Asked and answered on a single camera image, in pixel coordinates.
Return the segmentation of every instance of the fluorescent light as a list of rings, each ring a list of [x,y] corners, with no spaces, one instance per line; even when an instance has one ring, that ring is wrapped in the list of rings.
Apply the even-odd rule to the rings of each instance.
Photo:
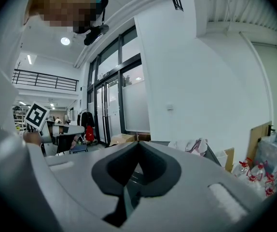
[[[30,59],[30,55],[27,55],[27,58],[28,58],[29,64],[32,64],[31,59]]]
[[[61,41],[61,43],[62,43],[63,45],[68,45],[68,44],[70,44],[70,40],[69,40],[68,38],[66,38],[66,37],[63,37],[60,41]]]

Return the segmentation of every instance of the blue stool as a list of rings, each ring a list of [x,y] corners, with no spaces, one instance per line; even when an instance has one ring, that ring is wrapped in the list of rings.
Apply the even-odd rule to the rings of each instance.
[[[73,149],[70,150],[70,154],[77,154],[78,152],[87,152],[87,145],[76,145]]]

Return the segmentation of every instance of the red bag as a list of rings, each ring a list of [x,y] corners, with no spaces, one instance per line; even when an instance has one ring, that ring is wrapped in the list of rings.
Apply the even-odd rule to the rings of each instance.
[[[86,129],[86,140],[89,141],[89,142],[93,142],[95,139],[95,136],[94,136],[94,130],[91,126],[87,126],[87,129]]]

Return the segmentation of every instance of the round ceiling light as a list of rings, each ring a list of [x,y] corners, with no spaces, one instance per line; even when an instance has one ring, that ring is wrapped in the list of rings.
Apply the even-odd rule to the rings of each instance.
[[[68,38],[66,38],[66,37],[63,37],[60,41],[61,41],[61,43],[64,44],[64,45],[70,44],[70,40],[69,40]]]

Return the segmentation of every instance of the brown board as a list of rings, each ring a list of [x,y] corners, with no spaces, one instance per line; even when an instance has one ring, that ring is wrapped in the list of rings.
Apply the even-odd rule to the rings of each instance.
[[[258,147],[258,140],[261,137],[267,136],[268,126],[271,124],[272,122],[269,121],[268,123],[262,124],[260,126],[257,126],[251,129],[250,142],[249,142],[248,151],[247,151],[247,158],[250,158],[251,160],[254,159],[256,150]]]

